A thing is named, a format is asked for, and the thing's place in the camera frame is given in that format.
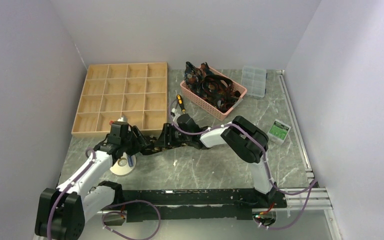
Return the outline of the black gold patterned tie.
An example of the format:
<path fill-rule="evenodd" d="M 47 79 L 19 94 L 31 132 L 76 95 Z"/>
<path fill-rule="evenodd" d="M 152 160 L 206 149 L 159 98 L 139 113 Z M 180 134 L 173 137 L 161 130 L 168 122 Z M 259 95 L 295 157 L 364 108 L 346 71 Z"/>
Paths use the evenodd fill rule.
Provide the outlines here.
<path fill-rule="evenodd" d="M 170 123 L 163 125 L 162 132 L 158 138 L 155 136 L 146 136 L 145 139 L 149 141 L 150 145 L 140 151 L 144 156 L 180 147 L 193 147 L 197 150 L 209 149 L 200 141 L 198 135 L 184 134 Z"/>

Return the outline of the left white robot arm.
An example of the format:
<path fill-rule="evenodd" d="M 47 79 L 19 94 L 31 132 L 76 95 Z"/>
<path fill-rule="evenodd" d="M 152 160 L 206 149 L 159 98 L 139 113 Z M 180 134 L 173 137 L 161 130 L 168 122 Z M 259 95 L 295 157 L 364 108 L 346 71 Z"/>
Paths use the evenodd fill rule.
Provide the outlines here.
<path fill-rule="evenodd" d="M 34 233 L 49 240 L 77 240 L 98 211 L 119 209 L 125 200 L 121 184 L 103 181 L 91 189 L 121 157 L 132 157 L 150 144 L 136 126 L 112 122 L 104 139 L 86 149 L 85 163 L 58 187 L 41 193 Z"/>

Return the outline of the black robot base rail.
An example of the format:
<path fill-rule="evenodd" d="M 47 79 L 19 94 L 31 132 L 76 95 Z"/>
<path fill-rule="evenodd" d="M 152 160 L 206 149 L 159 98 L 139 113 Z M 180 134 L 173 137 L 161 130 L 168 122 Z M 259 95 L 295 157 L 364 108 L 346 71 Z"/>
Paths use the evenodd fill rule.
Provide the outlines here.
<path fill-rule="evenodd" d="M 148 220 L 251 220 L 258 210 L 286 208 L 285 195 L 268 195 L 254 188 L 122 190 L 105 210 L 124 210 L 129 223 Z"/>

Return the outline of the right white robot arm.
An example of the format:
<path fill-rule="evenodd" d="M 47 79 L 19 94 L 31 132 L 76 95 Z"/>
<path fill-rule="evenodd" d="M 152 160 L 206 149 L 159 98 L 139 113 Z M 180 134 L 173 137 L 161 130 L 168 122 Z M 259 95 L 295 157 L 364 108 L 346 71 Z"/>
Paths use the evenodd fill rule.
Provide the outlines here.
<path fill-rule="evenodd" d="M 256 203 L 267 208 L 275 201 L 275 181 L 268 165 L 268 135 L 243 116 L 216 127 L 200 127 L 189 114 L 166 123 L 152 144 L 154 150 L 168 150 L 184 146 L 207 150 L 227 145 L 244 162 L 248 163 L 253 179 Z"/>

